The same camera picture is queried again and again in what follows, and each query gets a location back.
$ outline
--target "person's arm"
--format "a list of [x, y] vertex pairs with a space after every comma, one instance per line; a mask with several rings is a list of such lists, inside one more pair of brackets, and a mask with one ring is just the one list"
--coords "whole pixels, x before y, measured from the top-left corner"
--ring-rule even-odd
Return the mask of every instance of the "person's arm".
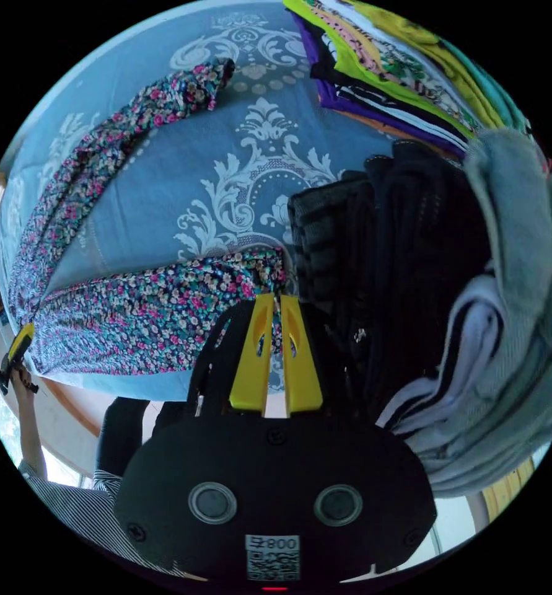
[[20, 422], [20, 444], [22, 458], [34, 470], [36, 475], [46, 481], [45, 455], [42, 451], [36, 413], [34, 410], [34, 393], [26, 388], [30, 384], [30, 374], [22, 369], [20, 372], [13, 370], [11, 384], [17, 399], [18, 418]]

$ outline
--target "teal clothing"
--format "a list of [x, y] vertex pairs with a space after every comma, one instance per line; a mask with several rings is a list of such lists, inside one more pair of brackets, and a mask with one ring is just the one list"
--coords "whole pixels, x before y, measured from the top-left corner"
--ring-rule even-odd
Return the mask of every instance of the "teal clothing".
[[480, 87], [486, 98], [499, 114], [499, 117], [508, 128], [513, 128], [521, 133], [526, 133], [526, 117], [516, 106], [511, 96], [497, 81], [483, 68], [472, 62], [466, 54], [452, 43], [443, 39], [443, 45], [459, 60], [470, 73], [476, 84]]

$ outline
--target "yellow clamp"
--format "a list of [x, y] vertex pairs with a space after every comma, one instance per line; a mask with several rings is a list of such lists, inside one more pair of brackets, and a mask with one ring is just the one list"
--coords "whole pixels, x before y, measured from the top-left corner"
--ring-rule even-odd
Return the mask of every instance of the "yellow clamp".
[[[260, 412], [265, 416], [273, 312], [274, 294], [258, 295], [230, 391], [230, 404], [234, 409]], [[281, 296], [280, 314], [286, 416], [290, 417], [292, 413], [320, 409], [323, 395], [298, 298]]]

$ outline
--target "floral fabric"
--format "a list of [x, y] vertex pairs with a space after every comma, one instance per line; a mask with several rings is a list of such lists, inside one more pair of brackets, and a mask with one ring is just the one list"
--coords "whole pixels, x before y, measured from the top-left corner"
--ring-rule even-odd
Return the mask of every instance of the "floral fabric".
[[[142, 135], [213, 110], [233, 72], [234, 62], [220, 58], [144, 88], [85, 135], [53, 176], [26, 225], [9, 285], [12, 315], [22, 325], [34, 322], [30, 355], [40, 374], [190, 369], [222, 312], [283, 290], [282, 253], [264, 250], [113, 275], [44, 298], [64, 251]], [[277, 318], [274, 326], [279, 348]]]
[[64, 251], [137, 141], [199, 109], [213, 110], [233, 72], [231, 59], [218, 58], [169, 74], [82, 138], [46, 186], [22, 234], [9, 280], [9, 309], [19, 324], [33, 319]]
[[[191, 369], [222, 312], [257, 293], [283, 293], [285, 284], [280, 250], [204, 258], [77, 284], [40, 304], [30, 355], [42, 374]], [[281, 350], [276, 313], [272, 347]]]

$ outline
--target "yellow clothing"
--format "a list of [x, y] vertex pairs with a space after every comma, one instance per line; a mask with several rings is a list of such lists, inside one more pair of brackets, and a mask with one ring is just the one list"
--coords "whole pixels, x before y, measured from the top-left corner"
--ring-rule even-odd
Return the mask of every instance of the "yellow clothing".
[[483, 124], [489, 128], [504, 128], [501, 117], [470, 76], [467, 68], [449, 50], [439, 45], [440, 38], [437, 35], [393, 12], [356, 0], [348, 0], [348, 2], [357, 12], [367, 17], [375, 27], [411, 45], [440, 64], [445, 75], [453, 82]]
[[[440, 107], [429, 103], [424, 97], [415, 93], [412, 89], [404, 87], [394, 81], [382, 79], [380, 74], [385, 73], [385, 70], [380, 63], [380, 54], [378, 48], [361, 35], [356, 28], [349, 25], [343, 19], [332, 15], [329, 12], [320, 10], [317, 6], [310, 6], [304, 0], [284, 0], [284, 5], [295, 12], [298, 16], [313, 23], [329, 36], [338, 54], [336, 61], [336, 70], [347, 74], [359, 81], [385, 91], [395, 99], [402, 101], [408, 105], [412, 105], [421, 110], [434, 114], [442, 118], [446, 122], [455, 127], [466, 138], [475, 138], [476, 134], [473, 130], [466, 128], [456, 117], [456, 115], [449, 114]], [[344, 39], [346, 29], [352, 37], [359, 40], [362, 48], [352, 49]], [[372, 70], [365, 68], [361, 62], [359, 53], [363, 54], [366, 61], [371, 62]]]

